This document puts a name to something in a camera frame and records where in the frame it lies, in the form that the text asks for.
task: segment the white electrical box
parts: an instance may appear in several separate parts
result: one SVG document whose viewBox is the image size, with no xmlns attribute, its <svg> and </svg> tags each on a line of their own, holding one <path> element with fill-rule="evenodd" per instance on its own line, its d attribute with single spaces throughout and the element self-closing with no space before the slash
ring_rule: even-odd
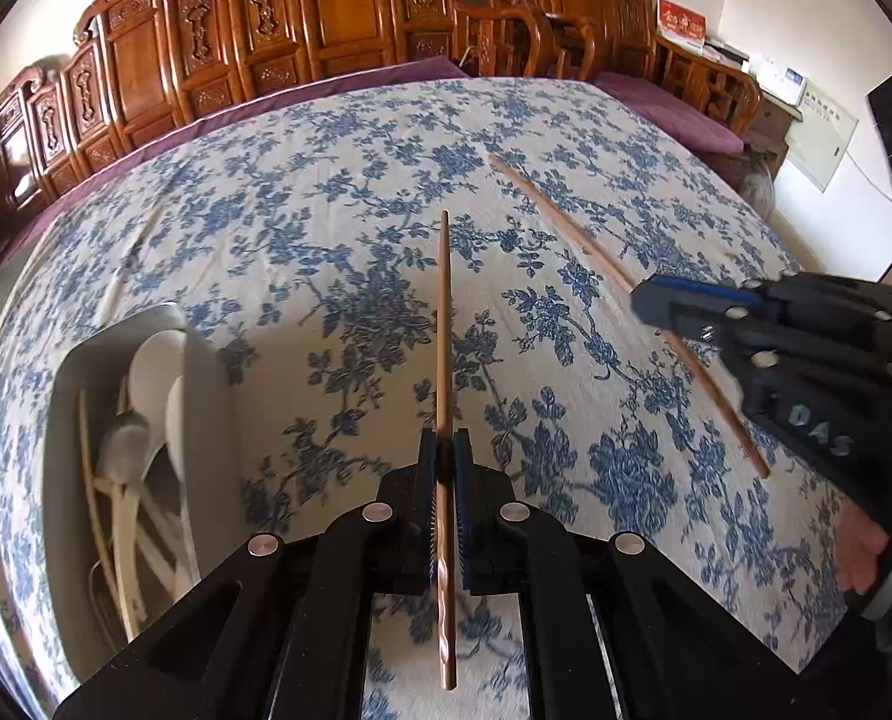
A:
<svg viewBox="0 0 892 720">
<path fill-rule="evenodd" d="M 803 120 L 792 123 L 786 138 L 788 158 L 826 191 L 846 155 L 858 119 L 809 80 L 799 111 Z"/>
</svg>

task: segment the wooden armrest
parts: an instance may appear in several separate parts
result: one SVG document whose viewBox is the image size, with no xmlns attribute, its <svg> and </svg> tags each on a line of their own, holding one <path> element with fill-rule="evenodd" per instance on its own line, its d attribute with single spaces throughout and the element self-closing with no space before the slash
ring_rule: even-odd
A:
<svg viewBox="0 0 892 720">
<path fill-rule="evenodd" d="M 759 109 L 756 79 L 656 35 L 655 84 L 740 135 Z"/>
<path fill-rule="evenodd" d="M 552 61 L 552 26 L 527 5 L 486 7 L 452 1 L 453 58 L 476 57 L 480 76 L 545 77 Z M 528 41 L 528 48 L 522 45 Z"/>
<path fill-rule="evenodd" d="M 606 64 L 606 33 L 595 19 L 546 13 L 552 27 L 555 77 L 595 81 Z M 578 56 L 578 69 L 575 60 Z"/>
</svg>

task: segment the cabinet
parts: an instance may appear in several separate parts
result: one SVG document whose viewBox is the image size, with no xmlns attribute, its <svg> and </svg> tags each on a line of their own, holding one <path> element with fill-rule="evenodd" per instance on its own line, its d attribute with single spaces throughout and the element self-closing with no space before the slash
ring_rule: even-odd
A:
<svg viewBox="0 0 892 720">
<path fill-rule="evenodd" d="M 768 93 L 762 93 L 762 102 L 755 116 L 740 137 L 753 151 L 765 158 L 766 166 L 773 180 L 783 167 L 789 146 L 785 136 L 793 122 L 802 122 L 803 115 L 791 105 L 786 105 Z"/>
</svg>

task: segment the purple bed sheet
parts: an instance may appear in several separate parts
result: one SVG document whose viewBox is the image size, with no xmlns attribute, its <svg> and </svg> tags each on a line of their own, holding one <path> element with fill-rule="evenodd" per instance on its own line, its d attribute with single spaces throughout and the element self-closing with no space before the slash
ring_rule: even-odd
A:
<svg viewBox="0 0 892 720">
<path fill-rule="evenodd" d="M 343 92 L 356 92 L 361 89 L 373 89 L 377 86 L 394 86 L 403 83 L 445 79 L 468 79 L 468 76 L 446 57 L 435 56 L 431 59 L 407 62 L 404 65 L 365 70 L 359 73 L 348 74 L 348 76 L 338 76 L 336 79 L 314 81 L 303 86 L 284 89 L 281 92 L 268 95 L 268 97 L 249 100 L 247 103 L 241 103 L 212 114 L 212 116 L 199 119 L 197 122 L 187 124 L 185 127 L 180 127 L 167 133 L 152 143 L 147 143 L 142 148 L 137 148 L 131 154 L 113 163 L 113 165 L 109 165 L 106 169 L 97 172 L 96 175 L 90 176 L 79 186 L 69 191 L 68 194 L 64 194 L 17 235 L 16 240 L 12 242 L 3 259 L 8 259 L 25 245 L 27 241 L 43 234 L 57 215 L 77 204 L 83 197 L 92 194 L 99 187 L 120 177 L 123 173 L 129 172 L 133 167 L 142 165 L 143 162 L 148 162 L 150 159 L 170 151 L 171 148 L 182 146 L 183 143 L 188 143 L 220 127 L 228 127 L 229 124 L 235 124 L 243 121 L 243 119 L 249 119 L 269 111 L 279 110 L 287 105 L 307 103 L 310 100 L 340 95 Z"/>
<path fill-rule="evenodd" d="M 601 73 L 596 79 L 596 87 L 649 119 L 689 151 L 737 154 L 745 148 L 742 138 L 735 132 L 645 79 Z"/>
</svg>

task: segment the metal screw head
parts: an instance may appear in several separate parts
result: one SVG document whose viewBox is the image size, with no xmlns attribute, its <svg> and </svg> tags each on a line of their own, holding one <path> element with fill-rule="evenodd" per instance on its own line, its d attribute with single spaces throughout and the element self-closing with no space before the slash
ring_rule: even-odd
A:
<svg viewBox="0 0 892 720">
<path fill-rule="evenodd" d="M 500 517 L 506 522 L 522 522 L 524 519 L 529 519 L 529 507 L 519 501 L 503 504 Z"/>
<path fill-rule="evenodd" d="M 256 557 L 272 555 L 279 549 L 279 539 L 271 533 L 260 533 L 249 539 L 249 554 Z"/>
<path fill-rule="evenodd" d="M 391 516 L 392 507 L 379 501 L 369 504 L 362 510 L 362 518 L 367 522 L 385 522 Z"/>
<path fill-rule="evenodd" d="M 756 352 L 752 356 L 752 364 L 755 367 L 775 367 L 779 365 L 779 355 L 775 352 Z"/>
<path fill-rule="evenodd" d="M 615 537 L 615 549 L 623 555 L 639 555 L 645 549 L 645 541 L 636 533 L 620 533 Z"/>
</svg>

